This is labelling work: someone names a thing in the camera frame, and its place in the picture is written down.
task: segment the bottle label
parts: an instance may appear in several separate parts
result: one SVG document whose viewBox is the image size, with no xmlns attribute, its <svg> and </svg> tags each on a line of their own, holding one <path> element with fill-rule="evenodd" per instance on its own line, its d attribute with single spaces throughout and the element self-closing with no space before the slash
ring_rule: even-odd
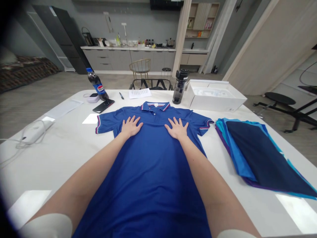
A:
<svg viewBox="0 0 317 238">
<path fill-rule="evenodd" d="M 105 91 L 105 89 L 103 88 L 103 85 L 102 85 L 102 84 L 93 85 L 93 87 L 95 88 L 95 90 L 97 91 L 97 93 L 98 93 L 99 95 L 106 93 L 106 91 Z"/>
</svg>

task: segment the gray floor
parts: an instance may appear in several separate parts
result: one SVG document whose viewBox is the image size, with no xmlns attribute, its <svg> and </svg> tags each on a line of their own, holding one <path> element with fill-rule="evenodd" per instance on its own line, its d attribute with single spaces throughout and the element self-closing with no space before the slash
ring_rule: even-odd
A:
<svg viewBox="0 0 317 238">
<path fill-rule="evenodd" d="M 128 89 L 132 75 L 100 74 L 106 89 Z M 221 80 L 222 75 L 191 73 L 190 79 Z M 0 95 L 0 138 L 9 138 L 29 123 L 58 105 L 65 99 L 81 90 L 92 89 L 87 75 L 72 72 L 60 72 L 28 86 L 20 87 Z M 261 96 L 247 96 L 245 105 L 254 110 L 254 102 L 266 102 Z M 283 136 L 291 145 L 317 166 L 317 131 L 311 131 L 310 125 L 301 123 L 299 130 L 292 134 L 283 133 L 291 129 L 294 118 L 289 115 L 268 109 L 265 121 Z"/>
</svg>

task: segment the cushion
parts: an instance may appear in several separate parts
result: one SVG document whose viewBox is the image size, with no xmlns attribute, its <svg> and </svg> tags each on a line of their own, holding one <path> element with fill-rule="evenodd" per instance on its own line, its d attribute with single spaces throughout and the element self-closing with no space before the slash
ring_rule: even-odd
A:
<svg viewBox="0 0 317 238">
<path fill-rule="evenodd" d="M 0 63 L 14 63 L 17 62 L 17 57 L 7 48 L 0 46 Z"/>
</svg>

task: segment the blue polo shirt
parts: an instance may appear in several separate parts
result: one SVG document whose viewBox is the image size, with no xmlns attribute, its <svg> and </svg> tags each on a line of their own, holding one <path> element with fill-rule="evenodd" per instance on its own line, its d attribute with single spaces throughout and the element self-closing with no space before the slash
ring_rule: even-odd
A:
<svg viewBox="0 0 317 238">
<path fill-rule="evenodd" d="M 73 237 L 211 237 L 183 149 L 164 124 L 173 117 L 189 122 L 187 134 L 205 154 L 198 135 L 213 121 L 169 102 L 145 102 L 99 115 L 95 132 L 116 137 L 134 115 L 144 125 L 122 147 Z"/>
</svg>

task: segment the pepsi bottle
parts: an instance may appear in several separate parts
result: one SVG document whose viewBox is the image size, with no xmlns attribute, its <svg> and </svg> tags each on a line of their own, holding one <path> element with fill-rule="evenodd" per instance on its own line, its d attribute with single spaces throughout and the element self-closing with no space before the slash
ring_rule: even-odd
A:
<svg viewBox="0 0 317 238">
<path fill-rule="evenodd" d="M 103 85 L 101 84 L 98 75 L 96 75 L 95 72 L 93 72 L 91 68 L 86 68 L 86 70 L 88 72 L 89 82 L 91 82 L 91 84 L 97 91 L 99 98 L 103 101 L 109 99 L 109 96 L 106 93 L 105 89 L 103 88 Z"/>
</svg>

